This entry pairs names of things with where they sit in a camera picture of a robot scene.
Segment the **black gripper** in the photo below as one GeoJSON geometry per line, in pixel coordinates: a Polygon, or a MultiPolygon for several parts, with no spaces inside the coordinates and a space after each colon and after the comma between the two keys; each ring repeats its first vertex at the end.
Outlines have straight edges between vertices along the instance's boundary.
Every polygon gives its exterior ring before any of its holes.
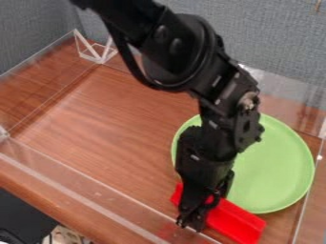
{"type": "Polygon", "coordinates": [[[234,180],[231,170],[236,151],[224,132],[208,132],[188,127],[176,143],[176,172],[183,183],[178,204],[178,226],[204,229],[207,212],[230,193],[234,180]]]}

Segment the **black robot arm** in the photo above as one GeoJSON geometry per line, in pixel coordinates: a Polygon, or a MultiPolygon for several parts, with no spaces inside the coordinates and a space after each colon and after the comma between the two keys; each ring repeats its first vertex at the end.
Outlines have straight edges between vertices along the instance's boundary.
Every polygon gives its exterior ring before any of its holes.
{"type": "Polygon", "coordinates": [[[179,135],[175,169],[183,183],[176,224],[200,231],[228,195],[234,160],[262,139],[258,81],[200,16],[175,13],[154,0],[69,2],[103,21],[138,81],[199,102],[202,124],[179,135]]]}

